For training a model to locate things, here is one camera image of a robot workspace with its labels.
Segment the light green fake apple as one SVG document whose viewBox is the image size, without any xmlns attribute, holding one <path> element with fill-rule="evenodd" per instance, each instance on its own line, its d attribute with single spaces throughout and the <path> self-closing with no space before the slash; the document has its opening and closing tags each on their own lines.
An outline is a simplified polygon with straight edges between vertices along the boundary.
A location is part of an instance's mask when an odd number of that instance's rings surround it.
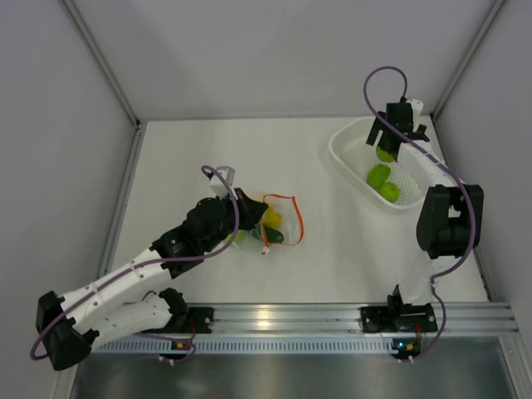
<svg viewBox="0 0 532 399">
<path fill-rule="evenodd" d="M 396 203 L 401 195 L 400 188 L 392 182 L 385 182 L 377 188 L 377 193 L 386 201 Z"/>
<path fill-rule="evenodd" d="M 391 162 L 394 162 L 394 158 L 391 154 L 389 154 L 388 152 L 384 151 L 381 147 L 377 146 L 376 147 L 376 155 L 377 155 L 377 158 L 381 161 L 381 162 L 385 162 L 385 163 L 391 163 Z"/>
</svg>

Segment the clear zip bag orange seal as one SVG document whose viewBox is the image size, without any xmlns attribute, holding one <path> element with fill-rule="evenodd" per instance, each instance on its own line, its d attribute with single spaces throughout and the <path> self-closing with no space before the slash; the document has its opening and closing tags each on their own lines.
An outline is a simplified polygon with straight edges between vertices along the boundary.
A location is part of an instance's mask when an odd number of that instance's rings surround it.
<svg viewBox="0 0 532 399">
<path fill-rule="evenodd" d="M 275 247 L 287 248 L 300 244 L 304 239 L 305 226 L 296 197 L 293 195 L 281 195 L 276 193 L 258 193 L 254 195 L 252 199 L 264 202 L 264 196 L 268 196 L 268 199 L 273 201 L 276 210 L 283 218 L 282 225 L 278 230 L 284 235 L 284 242 L 282 244 L 267 244 L 265 242 L 262 216 L 259 222 L 251 230 L 245 230 L 247 236 L 242 244 L 236 249 L 260 251 L 262 255 L 266 255 L 270 249 Z"/>
</svg>

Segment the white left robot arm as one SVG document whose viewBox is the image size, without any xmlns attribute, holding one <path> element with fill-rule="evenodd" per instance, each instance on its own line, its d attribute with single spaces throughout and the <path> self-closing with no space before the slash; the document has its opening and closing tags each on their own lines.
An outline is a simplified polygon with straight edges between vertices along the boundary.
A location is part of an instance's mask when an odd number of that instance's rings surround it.
<svg viewBox="0 0 532 399">
<path fill-rule="evenodd" d="M 181 225 L 162 234 L 136 258 L 69 293 L 53 291 L 37 302 L 42 358 L 55 371 L 82 362 L 96 348 L 143 332 L 178 332 L 189 308 L 170 287 L 180 275 L 212 258 L 240 230 L 251 230 L 268 210 L 240 188 L 200 200 Z"/>
</svg>

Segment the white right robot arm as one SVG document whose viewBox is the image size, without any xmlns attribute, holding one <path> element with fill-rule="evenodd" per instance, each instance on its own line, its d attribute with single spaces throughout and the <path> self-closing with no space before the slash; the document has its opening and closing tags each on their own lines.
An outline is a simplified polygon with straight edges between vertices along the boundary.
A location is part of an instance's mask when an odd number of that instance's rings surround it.
<svg viewBox="0 0 532 399">
<path fill-rule="evenodd" d="M 375 114 L 366 144 L 377 158 L 395 163 L 417 183 L 423 201 L 416 222 L 416 241 L 429 259 L 443 264 L 429 277 L 454 273 L 480 241 L 484 191 L 468 185 L 433 150 L 426 126 L 418 122 L 422 104 L 401 98 Z"/>
</svg>

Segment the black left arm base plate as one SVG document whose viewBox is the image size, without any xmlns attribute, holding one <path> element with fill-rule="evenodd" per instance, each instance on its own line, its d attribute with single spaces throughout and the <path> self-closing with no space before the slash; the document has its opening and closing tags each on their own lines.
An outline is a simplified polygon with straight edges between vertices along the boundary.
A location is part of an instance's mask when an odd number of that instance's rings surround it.
<svg viewBox="0 0 532 399">
<path fill-rule="evenodd" d="M 193 306 L 187 311 L 179 311 L 173 315 L 163 330 L 165 333 L 211 334 L 213 320 L 213 308 Z"/>
</svg>

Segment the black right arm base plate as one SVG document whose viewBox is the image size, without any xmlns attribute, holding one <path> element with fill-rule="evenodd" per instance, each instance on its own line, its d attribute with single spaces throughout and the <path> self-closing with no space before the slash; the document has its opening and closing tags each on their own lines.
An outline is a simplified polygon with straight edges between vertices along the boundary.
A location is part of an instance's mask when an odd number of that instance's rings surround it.
<svg viewBox="0 0 532 399">
<path fill-rule="evenodd" d="M 365 333 L 435 333 L 438 330 L 433 307 L 406 305 L 401 310 L 385 306 L 361 309 L 362 330 Z"/>
</svg>

